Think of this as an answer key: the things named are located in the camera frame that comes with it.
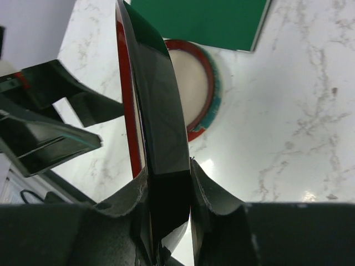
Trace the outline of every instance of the green book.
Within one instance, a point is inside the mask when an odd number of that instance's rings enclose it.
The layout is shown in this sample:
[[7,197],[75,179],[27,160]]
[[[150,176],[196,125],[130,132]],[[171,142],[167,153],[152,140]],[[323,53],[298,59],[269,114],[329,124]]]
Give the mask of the green book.
[[132,0],[164,38],[254,51],[271,0]]

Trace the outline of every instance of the glossy black panel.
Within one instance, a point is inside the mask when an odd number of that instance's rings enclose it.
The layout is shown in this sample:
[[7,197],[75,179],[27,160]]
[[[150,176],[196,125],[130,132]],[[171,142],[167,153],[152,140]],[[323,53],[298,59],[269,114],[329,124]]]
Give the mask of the glossy black panel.
[[119,0],[118,6],[120,60],[124,60],[125,45],[129,56],[129,64],[121,61],[120,65],[130,68],[133,77],[144,138],[153,257],[155,263],[164,265],[189,219],[191,176],[186,127],[173,65],[162,37],[130,5]]
[[178,84],[159,33],[130,5],[120,4],[151,174],[190,169]]

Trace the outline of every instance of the red edge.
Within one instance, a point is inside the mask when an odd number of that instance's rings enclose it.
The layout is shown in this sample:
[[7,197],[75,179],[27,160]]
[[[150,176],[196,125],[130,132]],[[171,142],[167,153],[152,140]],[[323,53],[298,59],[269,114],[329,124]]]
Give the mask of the red edge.
[[22,82],[22,85],[26,90],[31,87],[21,72],[16,72],[13,75]]
[[191,141],[197,138],[198,136],[200,136],[205,131],[205,130],[200,130],[198,132],[193,132],[192,130],[198,126],[198,124],[205,117],[205,115],[207,114],[211,106],[214,91],[215,91],[215,76],[214,76],[213,67],[208,57],[205,55],[204,51],[200,49],[197,45],[194,45],[184,40],[166,40],[165,44],[168,50],[182,50],[184,52],[191,54],[202,64],[202,66],[206,71],[207,82],[209,87],[208,87],[207,99],[205,105],[202,108],[199,115],[195,118],[195,120],[186,128],[188,141]]
[[132,88],[132,75],[128,56],[126,37],[122,23],[116,22],[116,36],[118,46],[118,58],[121,77],[122,100],[124,106],[124,119],[126,123],[129,156],[131,160],[132,174],[135,178],[141,171],[139,156],[137,128],[135,124],[134,93]]

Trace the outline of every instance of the curved black plastic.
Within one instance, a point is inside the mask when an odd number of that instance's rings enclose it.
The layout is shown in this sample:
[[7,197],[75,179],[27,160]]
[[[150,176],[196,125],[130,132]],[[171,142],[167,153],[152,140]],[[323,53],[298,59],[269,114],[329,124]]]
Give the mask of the curved black plastic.
[[0,94],[0,150],[24,177],[100,147],[96,134],[39,115]]
[[139,107],[153,253],[166,261],[176,245],[170,234],[185,229],[190,212],[189,147],[178,84],[160,34],[122,0],[116,17],[118,47],[124,47],[119,49],[119,60],[125,60],[125,48],[129,58],[120,67],[129,68]]

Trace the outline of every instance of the black cable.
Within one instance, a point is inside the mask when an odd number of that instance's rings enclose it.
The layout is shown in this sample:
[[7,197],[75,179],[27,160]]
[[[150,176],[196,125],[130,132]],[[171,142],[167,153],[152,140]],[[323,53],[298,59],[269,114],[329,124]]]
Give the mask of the black cable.
[[29,203],[29,202],[27,201],[26,197],[24,196],[25,193],[31,194],[33,197],[35,197],[36,199],[38,199],[39,201],[41,201],[41,202],[44,203],[44,199],[41,198],[41,197],[39,197],[39,196],[38,196],[36,193],[34,193],[33,191],[31,191],[31,190],[22,190],[22,191],[20,192],[20,196],[21,196],[21,199],[23,200],[23,202],[24,202],[25,204],[31,204],[31,203]]

